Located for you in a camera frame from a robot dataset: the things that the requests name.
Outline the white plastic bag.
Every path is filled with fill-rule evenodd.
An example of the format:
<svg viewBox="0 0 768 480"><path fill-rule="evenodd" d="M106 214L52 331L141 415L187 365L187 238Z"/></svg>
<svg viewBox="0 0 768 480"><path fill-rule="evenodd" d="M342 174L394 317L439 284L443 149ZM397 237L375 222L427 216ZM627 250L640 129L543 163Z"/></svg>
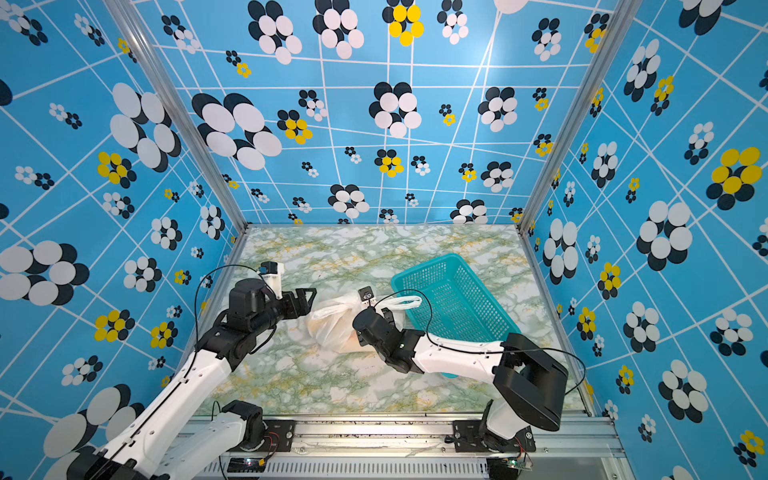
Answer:
<svg viewBox="0 0 768 480"><path fill-rule="evenodd" d="M339 354L374 351L372 346L360 346L352 326L354 318L365 309L357 291L321 301L312 307L311 313L305 318L310 336L322 349ZM404 326L405 312L420 307L423 301L418 295L389 297L382 301L375 298L374 305L383 302L388 308L386 318L394 321L398 329Z"/></svg>

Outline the teal plastic basket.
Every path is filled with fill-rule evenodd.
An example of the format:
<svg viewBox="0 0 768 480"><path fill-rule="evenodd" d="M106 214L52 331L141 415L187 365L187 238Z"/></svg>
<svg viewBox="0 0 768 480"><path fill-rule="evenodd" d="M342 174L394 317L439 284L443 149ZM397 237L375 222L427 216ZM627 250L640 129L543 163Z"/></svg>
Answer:
<svg viewBox="0 0 768 480"><path fill-rule="evenodd" d="M424 301L408 314L412 329L423 332L414 358L423 373L506 385L527 371L517 355L525 337L459 255L411 267L391 284L396 294L415 294Z"/></svg>

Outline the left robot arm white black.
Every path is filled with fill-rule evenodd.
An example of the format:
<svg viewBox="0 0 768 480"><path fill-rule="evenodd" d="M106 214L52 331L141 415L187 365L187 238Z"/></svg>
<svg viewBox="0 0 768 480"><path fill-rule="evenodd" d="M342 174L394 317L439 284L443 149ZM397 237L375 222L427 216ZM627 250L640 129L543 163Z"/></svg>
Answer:
<svg viewBox="0 0 768 480"><path fill-rule="evenodd" d="M138 418L104 447L81 450L64 469L66 479L192 479L231 449L273 454L279 447L268 432L261 407L232 401L208 426L179 441L178 435L205 399L243 362L262 348L258 338L282 320L308 315L314 288L282 291L281 277L269 274L235 284L229 305L195 345L179 374Z"/></svg>

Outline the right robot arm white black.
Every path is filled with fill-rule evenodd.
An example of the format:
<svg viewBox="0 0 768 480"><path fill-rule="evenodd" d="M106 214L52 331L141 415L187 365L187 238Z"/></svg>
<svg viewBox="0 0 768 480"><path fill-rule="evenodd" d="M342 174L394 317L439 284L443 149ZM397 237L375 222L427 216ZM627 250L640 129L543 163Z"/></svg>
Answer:
<svg viewBox="0 0 768 480"><path fill-rule="evenodd" d="M357 314L352 326L361 345L373 347L400 373L450 374L493 386L500 397L485 407L479 427L491 449L506 449L529 427L560 429L568 371L522 334L491 343L445 339L399 329L372 306Z"/></svg>

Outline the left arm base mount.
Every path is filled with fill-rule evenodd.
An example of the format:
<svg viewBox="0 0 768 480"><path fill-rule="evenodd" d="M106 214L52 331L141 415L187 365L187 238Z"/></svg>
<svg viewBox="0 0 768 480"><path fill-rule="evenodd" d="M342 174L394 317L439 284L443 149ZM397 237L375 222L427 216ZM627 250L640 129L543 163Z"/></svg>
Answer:
<svg viewBox="0 0 768 480"><path fill-rule="evenodd" d="M259 427L248 427L244 439L229 452L289 452L296 436L296 425L294 420L264 420Z"/></svg>

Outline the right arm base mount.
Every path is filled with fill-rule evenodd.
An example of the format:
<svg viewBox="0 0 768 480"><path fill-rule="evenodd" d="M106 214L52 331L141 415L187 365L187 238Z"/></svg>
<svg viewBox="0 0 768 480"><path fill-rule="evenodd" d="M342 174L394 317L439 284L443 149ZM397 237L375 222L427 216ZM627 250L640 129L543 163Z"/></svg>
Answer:
<svg viewBox="0 0 768 480"><path fill-rule="evenodd" d="M505 440L486 429L480 420L456 420L452 422L452 432L445 436L444 442L453 445L457 453L533 453L537 447L530 427L518 432L511 439Z"/></svg>

